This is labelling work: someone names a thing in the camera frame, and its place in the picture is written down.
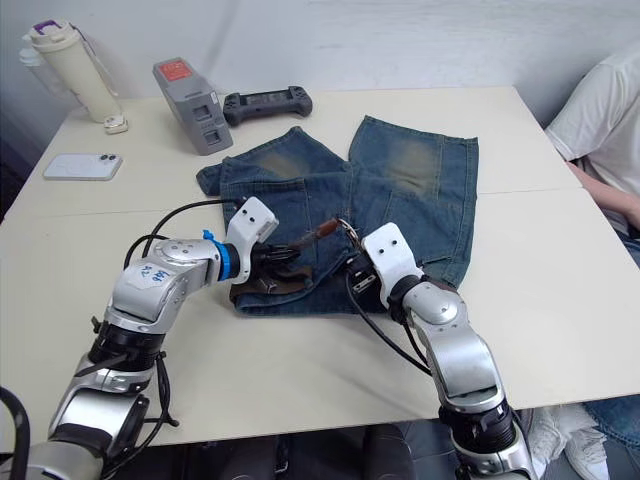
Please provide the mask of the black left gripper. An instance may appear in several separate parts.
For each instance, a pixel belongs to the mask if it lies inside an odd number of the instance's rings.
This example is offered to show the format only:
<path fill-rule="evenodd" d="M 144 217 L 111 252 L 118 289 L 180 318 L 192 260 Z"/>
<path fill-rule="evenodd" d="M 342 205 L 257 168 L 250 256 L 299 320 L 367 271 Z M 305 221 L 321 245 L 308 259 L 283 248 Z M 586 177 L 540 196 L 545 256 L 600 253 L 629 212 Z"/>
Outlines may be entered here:
<path fill-rule="evenodd" d="M 288 264 L 298 258 L 300 247 L 291 244 L 256 244 L 250 254 L 252 268 L 261 268 L 270 263 Z"/>

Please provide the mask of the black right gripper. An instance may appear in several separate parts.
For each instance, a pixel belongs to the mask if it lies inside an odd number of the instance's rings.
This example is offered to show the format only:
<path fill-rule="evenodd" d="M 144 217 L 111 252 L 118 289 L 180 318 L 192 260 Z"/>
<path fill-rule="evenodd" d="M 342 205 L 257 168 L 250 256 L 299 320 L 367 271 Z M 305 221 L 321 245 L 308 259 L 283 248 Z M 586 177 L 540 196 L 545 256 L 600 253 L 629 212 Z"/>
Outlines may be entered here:
<path fill-rule="evenodd" d="M 344 263 L 347 299 L 357 302 L 379 302 L 381 282 L 372 260 L 364 254 L 358 236 L 349 236 L 355 256 Z"/>

